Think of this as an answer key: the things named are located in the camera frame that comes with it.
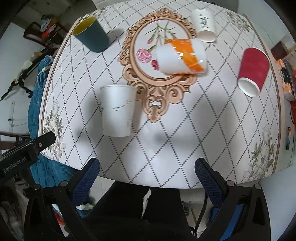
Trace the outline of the teal cup yellow inside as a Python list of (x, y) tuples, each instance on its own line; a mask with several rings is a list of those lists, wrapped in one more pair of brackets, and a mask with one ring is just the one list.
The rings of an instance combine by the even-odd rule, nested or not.
[(82, 20), (73, 30), (73, 35), (89, 50), (100, 53), (109, 46), (109, 37), (95, 16)]

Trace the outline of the small figurine toy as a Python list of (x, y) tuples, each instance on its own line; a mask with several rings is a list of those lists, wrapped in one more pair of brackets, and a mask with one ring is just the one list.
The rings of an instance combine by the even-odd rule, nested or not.
[(290, 126), (288, 126), (288, 127), (287, 127), (286, 145), (285, 145), (285, 149), (286, 149), (287, 151), (290, 150), (291, 134), (292, 134), (292, 128), (291, 128)]

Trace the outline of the orange white paper cup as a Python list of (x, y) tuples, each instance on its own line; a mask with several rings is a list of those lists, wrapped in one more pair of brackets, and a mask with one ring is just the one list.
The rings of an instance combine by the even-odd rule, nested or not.
[(156, 48), (159, 71), (164, 74), (202, 74), (207, 56), (199, 39), (168, 39)]

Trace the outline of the black side chair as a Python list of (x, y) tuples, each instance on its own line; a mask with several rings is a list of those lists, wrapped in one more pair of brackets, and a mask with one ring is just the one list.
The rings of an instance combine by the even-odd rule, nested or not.
[(37, 22), (29, 24), (23, 37), (45, 48), (53, 48), (62, 44), (67, 33), (68, 30), (55, 15), (43, 15), (40, 24)]

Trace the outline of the black tripod stand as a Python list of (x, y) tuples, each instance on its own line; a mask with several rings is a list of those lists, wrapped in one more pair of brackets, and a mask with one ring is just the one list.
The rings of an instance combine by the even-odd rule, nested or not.
[(7, 92), (1, 96), (1, 101), (8, 96), (15, 86), (25, 90), (29, 98), (33, 96), (33, 91), (25, 87), (24, 81), (38, 67), (39, 63), (46, 56), (46, 54), (46, 52), (34, 52), (33, 55), (24, 62), (16, 78), (12, 80)]

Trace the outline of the red paper cup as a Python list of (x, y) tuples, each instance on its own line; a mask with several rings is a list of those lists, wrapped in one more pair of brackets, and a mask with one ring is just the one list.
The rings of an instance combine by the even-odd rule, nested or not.
[(244, 50), (237, 85), (249, 97), (257, 97), (265, 83), (270, 68), (267, 55), (258, 48)]

